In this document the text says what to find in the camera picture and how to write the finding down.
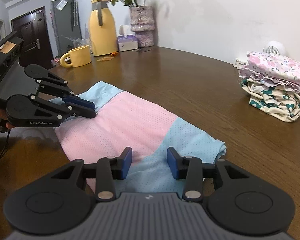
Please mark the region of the pink blue mesh shirt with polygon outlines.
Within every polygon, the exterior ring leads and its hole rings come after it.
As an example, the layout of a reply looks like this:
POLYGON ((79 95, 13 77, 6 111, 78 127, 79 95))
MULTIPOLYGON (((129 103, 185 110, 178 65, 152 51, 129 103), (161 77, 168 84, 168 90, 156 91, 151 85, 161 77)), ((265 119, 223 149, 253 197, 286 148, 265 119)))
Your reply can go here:
POLYGON ((166 161, 169 147, 182 156, 191 155, 214 163, 226 152, 224 142, 186 122, 163 107, 98 82, 81 98, 96 106, 92 119, 70 117, 55 133, 70 160, 118 156, 130 147, 132 165, 127 178, 115 181, 117 193, 182 193, 184 182, 175 180, 166 161))

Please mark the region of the yellow mug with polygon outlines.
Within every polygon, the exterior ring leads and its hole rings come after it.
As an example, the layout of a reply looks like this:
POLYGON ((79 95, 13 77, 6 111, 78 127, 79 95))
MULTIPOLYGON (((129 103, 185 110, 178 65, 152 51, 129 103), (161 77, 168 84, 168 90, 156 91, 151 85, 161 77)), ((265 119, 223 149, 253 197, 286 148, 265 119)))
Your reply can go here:
POLYGON ((74 48, 60 58, 60 65, 65 68, 69 67, 81 67, 91 63, 91 56, 90 56, 90 47, 80 46, 74 48), (70 63, 66 63, 65 59, 69 57, 70 63))

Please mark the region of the dark brown door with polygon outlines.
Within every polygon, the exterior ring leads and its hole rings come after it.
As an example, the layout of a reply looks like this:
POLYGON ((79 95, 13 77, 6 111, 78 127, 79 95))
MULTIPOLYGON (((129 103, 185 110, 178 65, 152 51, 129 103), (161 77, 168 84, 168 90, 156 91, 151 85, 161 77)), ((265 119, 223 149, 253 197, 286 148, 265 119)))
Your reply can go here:
POLYGON ((45 9, 41 7, 12 19, 11 27, 24 41, 19 59, 20 65, 26 67, 29 64, 38 64, 45 69, 51 69, 53 54, 45 9))

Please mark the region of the grey refrigerator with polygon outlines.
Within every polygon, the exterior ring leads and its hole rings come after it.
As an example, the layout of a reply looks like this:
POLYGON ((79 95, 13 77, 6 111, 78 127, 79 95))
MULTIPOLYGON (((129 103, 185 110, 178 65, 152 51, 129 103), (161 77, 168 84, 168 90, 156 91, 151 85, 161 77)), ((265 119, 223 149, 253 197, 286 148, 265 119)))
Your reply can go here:
POLYGON ((50 5, 57 52, 62 56, 75 47, 74 40, 82 38, 76 0, 52 0, 50 5))

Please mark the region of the yellow thermos jug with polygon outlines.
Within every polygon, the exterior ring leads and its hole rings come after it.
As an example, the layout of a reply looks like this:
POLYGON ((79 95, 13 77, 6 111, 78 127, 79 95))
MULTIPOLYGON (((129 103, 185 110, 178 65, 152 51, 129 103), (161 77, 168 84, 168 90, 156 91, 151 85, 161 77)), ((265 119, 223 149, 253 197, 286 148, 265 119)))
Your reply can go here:
POLYGON ((89 33, 94 56, 117 51, 115 21, 106 0, 92 0, 89 33))

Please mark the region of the purple tissue box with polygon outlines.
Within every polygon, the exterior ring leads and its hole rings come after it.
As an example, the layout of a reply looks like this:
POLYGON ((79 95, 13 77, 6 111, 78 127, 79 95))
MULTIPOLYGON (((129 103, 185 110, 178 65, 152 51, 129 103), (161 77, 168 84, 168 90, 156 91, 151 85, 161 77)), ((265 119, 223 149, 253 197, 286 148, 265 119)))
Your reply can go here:
POLYGON ((119 52, 138 49, 138 39, 134 35, 128 35, 128 25, 119 27, 119 36, 117 37, 117 45, 119 52))

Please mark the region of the green white floral folded cloth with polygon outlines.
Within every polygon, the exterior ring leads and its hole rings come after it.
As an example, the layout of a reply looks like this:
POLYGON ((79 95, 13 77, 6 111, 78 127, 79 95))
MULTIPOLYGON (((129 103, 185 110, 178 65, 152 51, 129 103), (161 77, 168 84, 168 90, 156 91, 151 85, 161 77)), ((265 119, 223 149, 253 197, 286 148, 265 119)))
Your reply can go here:
POLYGON ((283 122, 300 117, 300 95, 282 85, 266 86, 252 79, 243 79, 241 88, 250 95, 249 105, 283 122))

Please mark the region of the white power strip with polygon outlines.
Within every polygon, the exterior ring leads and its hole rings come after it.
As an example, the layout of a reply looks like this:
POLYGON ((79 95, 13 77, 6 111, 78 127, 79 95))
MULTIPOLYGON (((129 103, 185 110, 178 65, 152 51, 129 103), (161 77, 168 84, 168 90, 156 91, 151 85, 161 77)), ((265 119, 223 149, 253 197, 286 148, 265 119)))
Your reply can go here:
POLYGON ((247 64, 248 64, 247 60, 243 60, 243 59, 240 59, 237 57, 234 59, 234 62, 233 62, 233 66, 236 68, 243 67, 247 64))

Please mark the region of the purple vase with dried flowers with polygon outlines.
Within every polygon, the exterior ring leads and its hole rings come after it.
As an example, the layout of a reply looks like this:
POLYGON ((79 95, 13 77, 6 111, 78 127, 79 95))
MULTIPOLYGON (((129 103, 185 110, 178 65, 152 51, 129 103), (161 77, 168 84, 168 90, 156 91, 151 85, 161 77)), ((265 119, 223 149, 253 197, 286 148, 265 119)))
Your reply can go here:
POLYGON ((155 29, 155 20, 153 8, 146 5, 146 0, 139 3, 138 0, 97 0, 106 1, 111 5, 121 2, 129 7, 130 29, 136 35, 139 47, 146 48, 154 46, 153 32, 155 29))

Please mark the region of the purple floral folded cloth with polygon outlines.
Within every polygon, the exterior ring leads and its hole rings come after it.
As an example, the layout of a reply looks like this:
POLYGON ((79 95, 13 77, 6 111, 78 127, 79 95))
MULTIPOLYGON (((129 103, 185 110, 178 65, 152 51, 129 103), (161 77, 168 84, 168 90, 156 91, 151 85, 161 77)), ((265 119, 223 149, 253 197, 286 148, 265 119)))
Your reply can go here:
POLYGON ((300 92, 299 61, 273 53, 248 52, 247 57, 247 63, 237 67, 240 77, 287 85, 300 92))

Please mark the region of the white round device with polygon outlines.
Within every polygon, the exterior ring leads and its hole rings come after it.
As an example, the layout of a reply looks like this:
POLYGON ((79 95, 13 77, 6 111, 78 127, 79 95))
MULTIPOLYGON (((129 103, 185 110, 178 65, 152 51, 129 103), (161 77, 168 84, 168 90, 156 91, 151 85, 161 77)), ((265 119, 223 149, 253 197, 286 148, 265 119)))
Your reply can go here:
POLYGON ((273 53, 282 56, 288 55, 285 46, 281 42, 277 41, 269 41, 263 48, 263 51, 265 53, 273 53))

